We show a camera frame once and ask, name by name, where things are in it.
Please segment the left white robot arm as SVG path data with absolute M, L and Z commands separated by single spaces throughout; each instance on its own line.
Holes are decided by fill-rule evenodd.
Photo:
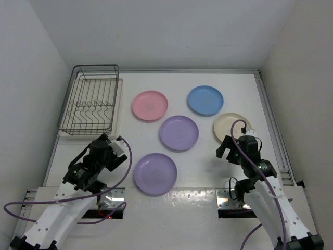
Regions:
M 91 141 L 68 165 L 54 198 L 50 201 L 39 201 L 47 208 L 33 226 L 23 234 L 15 236 L 11 249 L 60 249 L 72 229 L 80 224 L 80 219 L 97 204 L 101 197 L 118 187 L 108 187 L 98 180 L 104 169 L 114 171 L 126 160 L 124 147 L 128 142 L 121 136 L 115 140 L 102 134 Z

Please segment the pink plate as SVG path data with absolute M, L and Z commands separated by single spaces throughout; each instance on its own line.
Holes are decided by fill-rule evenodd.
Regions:
M 132 101 L 134 115 L 145 121 L 155 121 L 162 118 L 168 109 L 167 98 L 158 91 L 143 91 Z

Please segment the cream plate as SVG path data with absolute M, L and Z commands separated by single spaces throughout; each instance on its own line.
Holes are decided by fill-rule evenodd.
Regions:
M 250 122 L 240 114 L 229 112 L 220 115 L 214 122 L 213 130 L 215 136 L 222 142 L 226 135 L 231 136 L 230 129 L 236 120 L 244 120 L 247 124 L 247 130 L 252 129 Z

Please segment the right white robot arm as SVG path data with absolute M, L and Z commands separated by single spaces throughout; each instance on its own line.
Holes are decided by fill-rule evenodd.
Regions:
M 240 165 L 246 179 L 236 182 L 238 201 L 250 206 L 268 233 L 274 249 L 323 249 L 319 234 L 313 234 L 300 220 L 280 185 L 272 164 L 261 157 L 257 139 L 243 135 L 239 139 L 225 136 L 216 155 L 226 149 L 229 163 Z

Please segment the blue plate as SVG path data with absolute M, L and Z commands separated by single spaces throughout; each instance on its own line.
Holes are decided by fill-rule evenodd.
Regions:
M 201 85 L 189 92 L 187 102 L 196 113 L 212 116 L 222 109 L 224 97 L 218 89 L 208 85 Z

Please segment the purple plate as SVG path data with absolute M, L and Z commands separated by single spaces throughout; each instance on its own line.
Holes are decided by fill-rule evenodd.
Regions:
M 199 137 L 196 123 L 186 116 L 172 116 L 163 122 L 159 129 L 162 143 L 175 151 L 186 151 L 192 148 Z
M 141 158 L 134 168 L 136 186 L 146 195 L 159 196 L 170 191 L 177 180 L 175 162 L 162 153 Z

